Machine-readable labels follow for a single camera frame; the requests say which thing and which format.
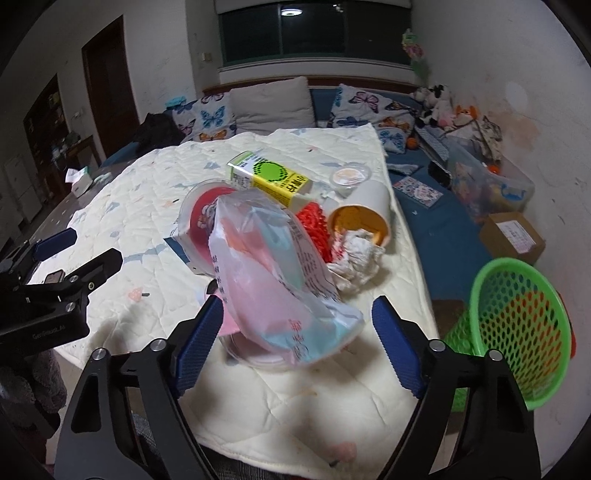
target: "blue gripper pad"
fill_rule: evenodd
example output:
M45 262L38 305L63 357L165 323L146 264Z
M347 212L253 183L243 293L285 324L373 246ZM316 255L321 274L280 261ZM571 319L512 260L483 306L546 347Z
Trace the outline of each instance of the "blue gripper pad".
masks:
M56 233L55 235L37 243L33 258L36 261L43 262L62 250L74 245L77 239L76 230L73 228L66 228L64 231Z
M374 300L372 320L400 384L417 398L422 398L426 384L421 376L421 362L402 331L400 317L385 296Z
M217 297L211 299L213 300L205 302L199 310L199 321L194 330L189 333L178 353L175 352L173 355L173 361L176 362L173 381L178 396L182 396L185 390L195 386L217 333L222 327L223 303Z

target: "window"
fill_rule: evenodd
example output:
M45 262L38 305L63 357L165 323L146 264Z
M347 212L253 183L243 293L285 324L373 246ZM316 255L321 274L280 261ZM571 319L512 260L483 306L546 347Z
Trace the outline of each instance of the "window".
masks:
M281 55L276 5L234 10L220 17L225 64Z
M219 15L224 65L294 57L409 64L402 49L410 10L346 0L283 2Z

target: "orange ball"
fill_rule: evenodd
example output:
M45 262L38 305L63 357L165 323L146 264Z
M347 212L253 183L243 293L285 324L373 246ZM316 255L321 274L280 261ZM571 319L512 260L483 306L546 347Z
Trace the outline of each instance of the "orange ball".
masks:
M408 137L407 138L407 148L409 150L416 150L418 148L417 139L414 137Z

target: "metal screw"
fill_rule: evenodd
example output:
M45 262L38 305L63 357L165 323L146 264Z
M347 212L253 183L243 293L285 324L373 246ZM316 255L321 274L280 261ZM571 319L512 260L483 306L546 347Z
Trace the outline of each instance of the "metal screw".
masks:
M105 357L105 355L107 354L107 349L106 348L97 348L94 352L92 352L92 358L93 360L101 360Z
M503 354L498 350L491 350L488 352L488 356L491 357L495 362L503 360Z
M150 350L153 352L159 352L160 350L164 350L166 347L166 340L163 338L156 338L156 340L152 340L150 343Z
M445 343L441 340L431 340L429 342L429 348L434 352L443 352L445 350Z

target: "cardboard box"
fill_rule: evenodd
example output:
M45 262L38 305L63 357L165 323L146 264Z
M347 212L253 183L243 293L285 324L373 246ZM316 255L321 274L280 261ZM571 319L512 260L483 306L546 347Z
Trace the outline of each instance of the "cardboard box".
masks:
M529 265L535 264L546 242L519 212L493 213L482 230L480 241L494 258L517 258Z

